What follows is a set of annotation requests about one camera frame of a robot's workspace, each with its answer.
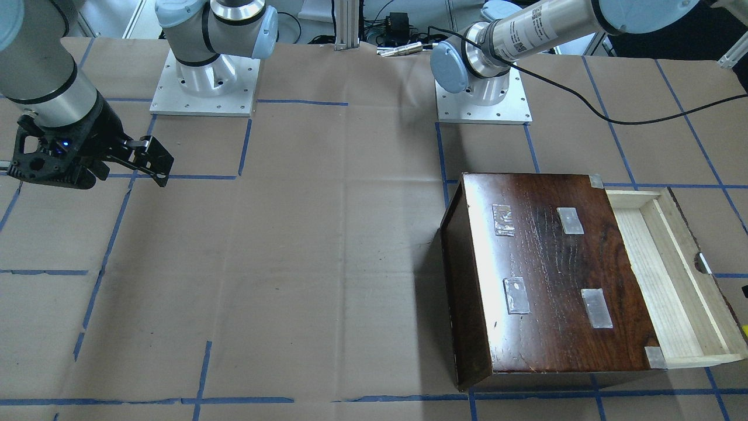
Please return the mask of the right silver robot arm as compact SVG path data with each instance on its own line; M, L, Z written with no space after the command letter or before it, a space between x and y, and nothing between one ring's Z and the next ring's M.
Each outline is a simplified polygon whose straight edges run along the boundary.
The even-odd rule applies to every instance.
M2 2L2 134L14 136L2 180L90 189L135 171L165 186L174 158L129 136L111 103L153 115L250 118L278 13L265 1L139 1L152 40L74 40L83 1Z

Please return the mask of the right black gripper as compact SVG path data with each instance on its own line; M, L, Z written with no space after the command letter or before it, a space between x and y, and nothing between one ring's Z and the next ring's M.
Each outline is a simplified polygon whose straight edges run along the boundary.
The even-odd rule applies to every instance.
M41 118L24 113L17 120L8 176L25 183L91 189L109 176L108 162L139 170L160 187L168 183L174 157L155 136L133 140L120 118L99 96L82 120L64 127L43 127Z

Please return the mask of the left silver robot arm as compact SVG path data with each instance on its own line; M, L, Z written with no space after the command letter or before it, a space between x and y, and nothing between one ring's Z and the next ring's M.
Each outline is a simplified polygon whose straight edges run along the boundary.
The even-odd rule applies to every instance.
M438 85L479 106L505 98L511 64L594 32L646 34L684 17L695 1L542 1L491 22L475 22L433 48Z

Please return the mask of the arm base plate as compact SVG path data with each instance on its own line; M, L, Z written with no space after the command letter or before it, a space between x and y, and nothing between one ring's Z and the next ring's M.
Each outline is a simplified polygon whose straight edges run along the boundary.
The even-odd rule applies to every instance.
M475 80L475 85L457 94L435 84L437 114L443 123L493 123L528 125L534 118L520 75Z
M169 51L153 94L155 115L251 117L262 60L220 55L200 67L187 66Z

